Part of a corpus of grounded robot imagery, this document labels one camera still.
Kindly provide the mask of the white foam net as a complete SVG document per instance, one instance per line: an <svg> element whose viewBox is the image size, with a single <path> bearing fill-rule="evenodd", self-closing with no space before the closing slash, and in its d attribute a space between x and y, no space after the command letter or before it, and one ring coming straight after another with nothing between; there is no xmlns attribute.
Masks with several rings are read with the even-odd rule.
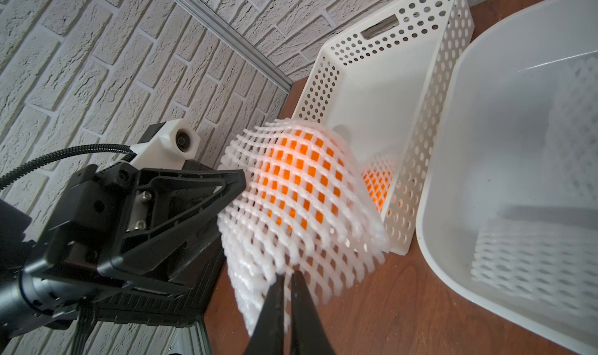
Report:
<svg viewBox="0 0 598 355"><path fill-rule="evenodd" d="M526 220L481 228L472 277L503 293L582 318L597 316L597 232Z"/></svg>
<svg viewBox="0 0 598 355"><path fill-rule="evenodd" d="M561 68L548 115L543 159L570 194L597 201L597 57Z"/></svg>

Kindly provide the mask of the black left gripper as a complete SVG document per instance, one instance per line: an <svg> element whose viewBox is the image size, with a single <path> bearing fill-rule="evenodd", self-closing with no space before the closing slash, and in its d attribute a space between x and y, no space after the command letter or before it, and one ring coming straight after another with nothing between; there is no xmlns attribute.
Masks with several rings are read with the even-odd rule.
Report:
<svg viewBox="0 0 598 355"><path fill-rule="evenodd" d="M121 293L183 294L196 285L218 235L214 221L246 188L230 171L90 165L69 180L35 241L31 218L1 205L1 334L98 321Z"/></svg>

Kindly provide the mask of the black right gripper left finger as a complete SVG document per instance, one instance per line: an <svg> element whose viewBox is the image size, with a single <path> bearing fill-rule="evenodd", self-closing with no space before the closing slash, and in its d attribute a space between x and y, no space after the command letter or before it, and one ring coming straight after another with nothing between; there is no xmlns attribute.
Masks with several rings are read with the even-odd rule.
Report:
<svg viewBox="0 0 598 355"><path fill-rule="evenodd" d="M284 276L278 276L269 288L258 322L244 355L283 354Z"/></svg>

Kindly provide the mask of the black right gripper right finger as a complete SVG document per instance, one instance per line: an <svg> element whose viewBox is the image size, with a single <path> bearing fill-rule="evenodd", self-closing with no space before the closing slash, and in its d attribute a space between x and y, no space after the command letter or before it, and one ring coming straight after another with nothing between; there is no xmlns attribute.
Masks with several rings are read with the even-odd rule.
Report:
<svg viewBox="0 0 598 355"><path fill-rule="evenodd" d="M335 351L320 321L302 272L291 277L291 354L331 354Z"/></svg>

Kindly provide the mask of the orange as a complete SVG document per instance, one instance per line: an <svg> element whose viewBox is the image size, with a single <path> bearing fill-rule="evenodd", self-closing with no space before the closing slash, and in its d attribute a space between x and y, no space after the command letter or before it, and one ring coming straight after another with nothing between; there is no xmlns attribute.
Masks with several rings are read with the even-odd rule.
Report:
<svg viewBox="0 0 598 355"><path fill-rule="evenodd" d="M362 165L361 177L379 212L386 201L397 163L395 154L377 154Z"/></svg>
<svg viewBox="0 0 598 355"><path fill-rule="evenodd" d="M248 333L278 277L302 272L320 304L384 262L389 235L350 147L332 129L289 118L246 129L219 168L246 179L217 226Z"/></svg>

